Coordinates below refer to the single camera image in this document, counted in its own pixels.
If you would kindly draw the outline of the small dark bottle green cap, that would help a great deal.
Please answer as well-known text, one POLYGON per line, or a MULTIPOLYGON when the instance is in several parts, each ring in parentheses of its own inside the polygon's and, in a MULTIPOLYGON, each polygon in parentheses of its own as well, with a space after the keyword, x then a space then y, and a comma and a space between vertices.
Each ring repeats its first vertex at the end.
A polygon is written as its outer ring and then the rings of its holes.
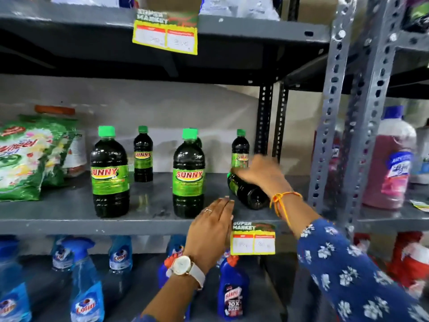
POLYGON ((232 168, 248 167, 250 144, 245 136, 246 131, 244 129, 237 129, 237 137, 232 143, 232 168))
POLYGON ((146 183, 153 181, 153 140, 148 135, 148 127, 140 125, 133 141, 134 180, 146 183))

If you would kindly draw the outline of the jar with orange lid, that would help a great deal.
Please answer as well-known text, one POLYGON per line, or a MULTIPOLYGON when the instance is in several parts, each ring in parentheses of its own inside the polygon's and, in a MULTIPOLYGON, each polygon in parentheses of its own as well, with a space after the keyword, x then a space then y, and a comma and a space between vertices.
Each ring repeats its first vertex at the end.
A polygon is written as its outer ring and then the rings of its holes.
POLYGON ((86 132, 76 116, 76 110, 72 107, 42 105, 35 105, 34 110, 45 117, 61 119, 64 125, 67 125, 72 131, 70 137, 72 142, 62 165, 65 178, 78 177, 84 173, 88 163, 86 132))

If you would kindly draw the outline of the person's right forearm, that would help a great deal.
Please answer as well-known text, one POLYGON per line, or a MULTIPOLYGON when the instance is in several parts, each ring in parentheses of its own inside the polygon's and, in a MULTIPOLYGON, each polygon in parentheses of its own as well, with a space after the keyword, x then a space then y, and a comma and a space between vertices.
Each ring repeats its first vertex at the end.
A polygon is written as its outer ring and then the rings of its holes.
POLYGON ((429 313, 297 192, 271 199, 298 237, 299 264, 308 270, 342 322, 429 322, 429 313))

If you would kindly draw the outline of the red plastic bottle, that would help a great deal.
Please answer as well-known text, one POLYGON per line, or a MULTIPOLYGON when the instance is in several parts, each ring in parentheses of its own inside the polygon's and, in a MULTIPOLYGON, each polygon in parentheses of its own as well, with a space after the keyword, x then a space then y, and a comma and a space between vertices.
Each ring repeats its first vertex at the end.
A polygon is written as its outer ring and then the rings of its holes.
POLYGON ((403 249, 409 243, 419 243, 422 237, 423 232, 421 231, 407 231, 397 233, 391 261, 387 266, 388 274, 394 281, 399 281, 403 249))
POLYGON ((420 299, 429 281, 429 248, 409 243, 401 256, 400 283, 406 292, 420 299))

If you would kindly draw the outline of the person's right hand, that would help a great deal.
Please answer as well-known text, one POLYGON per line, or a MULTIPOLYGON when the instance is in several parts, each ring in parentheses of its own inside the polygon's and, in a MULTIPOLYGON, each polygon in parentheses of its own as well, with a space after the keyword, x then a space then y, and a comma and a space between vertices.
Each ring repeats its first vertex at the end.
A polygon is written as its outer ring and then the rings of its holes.
POLYGON ((249 166, 257 167, 257 186, 272 199, 275 195, 292 193, 291 185, 282 173, 277 159, 267 155, 256 154, 249 166))

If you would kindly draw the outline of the large dark bottle green cap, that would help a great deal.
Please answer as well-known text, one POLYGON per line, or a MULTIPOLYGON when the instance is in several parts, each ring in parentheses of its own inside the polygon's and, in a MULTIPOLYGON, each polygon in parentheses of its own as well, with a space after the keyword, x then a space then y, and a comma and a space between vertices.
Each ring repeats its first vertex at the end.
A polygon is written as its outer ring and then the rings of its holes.
POLYGON ((195 218, 204 207, 206 158, 196 128, 185 128, 173 156, 173 208, 181 218, 195 218))
POLYGON ((113 126, 98 127, 99 141, 90 153, 93 203, 100 218, 118 218, 130 207, 127 153, 115 139, 113 126))

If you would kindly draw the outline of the white gold wristwatch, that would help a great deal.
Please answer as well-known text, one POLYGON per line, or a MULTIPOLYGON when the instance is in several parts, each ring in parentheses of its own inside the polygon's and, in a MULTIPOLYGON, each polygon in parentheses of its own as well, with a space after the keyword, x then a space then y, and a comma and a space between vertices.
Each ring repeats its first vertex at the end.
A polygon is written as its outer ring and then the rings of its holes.
POLYGON ((170 278, 172 275, 191 276, 198 283, 198 290, 203 289, 206 275, 189 256, 177 256, 177 253, 174 253, 174 255, 169 256, 164 261, 164 266, 167 269, 165 272, 167 278, 170 278))

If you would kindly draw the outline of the white packet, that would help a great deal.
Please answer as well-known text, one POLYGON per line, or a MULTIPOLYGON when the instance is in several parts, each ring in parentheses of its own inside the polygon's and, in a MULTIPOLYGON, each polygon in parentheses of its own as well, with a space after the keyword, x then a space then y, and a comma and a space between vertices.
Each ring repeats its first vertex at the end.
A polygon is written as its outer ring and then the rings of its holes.
POLYGON ((119 0, 51 0, 56 4, 74 4, 74 5, 89 5, 103 6, 109 8, 119 8, 119 0))

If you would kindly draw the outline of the person's left forearm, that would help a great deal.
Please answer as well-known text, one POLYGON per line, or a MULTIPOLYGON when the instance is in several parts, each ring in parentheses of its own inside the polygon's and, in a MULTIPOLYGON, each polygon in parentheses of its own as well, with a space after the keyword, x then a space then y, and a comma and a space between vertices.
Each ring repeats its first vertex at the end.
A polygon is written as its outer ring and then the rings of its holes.
POLYGON ((189 274, 172 274, 143 312, 131 322, 183 322, 186 310, 200 287, 189 274))

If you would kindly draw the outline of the person's left hand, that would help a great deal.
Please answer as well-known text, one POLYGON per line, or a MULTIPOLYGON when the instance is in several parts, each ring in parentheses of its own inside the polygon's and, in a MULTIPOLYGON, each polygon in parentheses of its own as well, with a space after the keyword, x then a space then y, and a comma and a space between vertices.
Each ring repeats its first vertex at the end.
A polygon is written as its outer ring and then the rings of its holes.
MULTIPOLYGON (((207 274, 224 254, 232 228, 232 222, 228 228, 215 223, 215 201, 202 210, 206 212, 206 230, 191 231, 190 226, 183 251, 183 255, 189 256, 204 274, 207 274)), ((234 200, 231 201, 233 220, 234 200)))

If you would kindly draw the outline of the large dark bottle green label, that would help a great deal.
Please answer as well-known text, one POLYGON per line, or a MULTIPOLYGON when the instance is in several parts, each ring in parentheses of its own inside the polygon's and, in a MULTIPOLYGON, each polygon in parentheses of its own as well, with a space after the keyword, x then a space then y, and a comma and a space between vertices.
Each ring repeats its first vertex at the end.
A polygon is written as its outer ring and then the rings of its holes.
POLYGON ((257 185, 245 182, 234 173, 228 173, 227 184, 230 191, 247 208, 260 210, 268 206, 268 196, 257 185))

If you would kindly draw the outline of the green detergent powder packet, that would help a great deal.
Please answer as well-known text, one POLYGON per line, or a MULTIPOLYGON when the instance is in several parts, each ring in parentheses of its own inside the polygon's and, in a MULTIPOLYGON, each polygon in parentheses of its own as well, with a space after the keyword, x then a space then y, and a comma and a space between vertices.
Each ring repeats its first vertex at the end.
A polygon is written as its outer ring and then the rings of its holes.
POLYGON ((0 202, 39 200, 48 157, 68 135, 46 119, 17 119, 0 128, 0 202))
POLYGON ((63 164, 67 157, 68 151, 72 144, 72 141, 76 135, 77 119, 49 116, 44 114, 28 115, 20 114, 19 118, 26 122, 43 122, 58 124, 64 127, 67 132, 63 134, 62 138, 52 150, 51 154, 45 164, 45 171, 42 181, 43 187, 61 187, 64 185, 65 172, 63 170, 63 164))

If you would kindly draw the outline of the pink floor cleaner bottle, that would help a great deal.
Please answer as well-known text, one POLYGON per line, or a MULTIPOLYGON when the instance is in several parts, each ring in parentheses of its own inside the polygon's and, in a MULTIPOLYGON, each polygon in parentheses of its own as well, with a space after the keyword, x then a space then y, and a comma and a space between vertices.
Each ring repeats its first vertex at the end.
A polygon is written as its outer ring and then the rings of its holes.
POLYGON ((329 161, 329 169, 328 169, 328 175, 325 183, 325 189, 330 189, 331 184, 335 180, 335 172, 337 170, 337 165, 339 162, 339 151, 341 146, 341 139, 342 139, 342 130, 336 128, 334 133, 333 144, 332 144, 332 152, 331 152, 331 158, 329 161))
POLYGON ((375 138, 362 205, 402 207, 416 149, 416 130, 403 120, 404 106, 384 109, 375 138))

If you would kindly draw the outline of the yellow green price label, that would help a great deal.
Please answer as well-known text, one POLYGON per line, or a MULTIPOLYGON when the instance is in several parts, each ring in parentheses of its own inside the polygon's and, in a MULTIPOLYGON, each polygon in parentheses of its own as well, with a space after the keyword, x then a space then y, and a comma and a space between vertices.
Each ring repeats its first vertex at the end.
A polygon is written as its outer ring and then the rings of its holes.
POLYGON ((197 12, 137 9, 134 44, 189 55, 198 54, 197 12))
POLYGON ((274 255, 275 226, 263 222, 233 222, 230 235, 231 255, 274 255))

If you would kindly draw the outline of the brown cardboard box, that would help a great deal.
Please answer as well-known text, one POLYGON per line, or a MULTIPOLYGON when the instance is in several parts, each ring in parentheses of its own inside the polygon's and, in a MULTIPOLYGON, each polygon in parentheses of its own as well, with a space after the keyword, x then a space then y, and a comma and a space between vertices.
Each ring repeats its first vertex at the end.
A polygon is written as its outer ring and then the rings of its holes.
POLYGON ((202 0, 134 0, 135 8, 153 11, 199 12, 202 0))

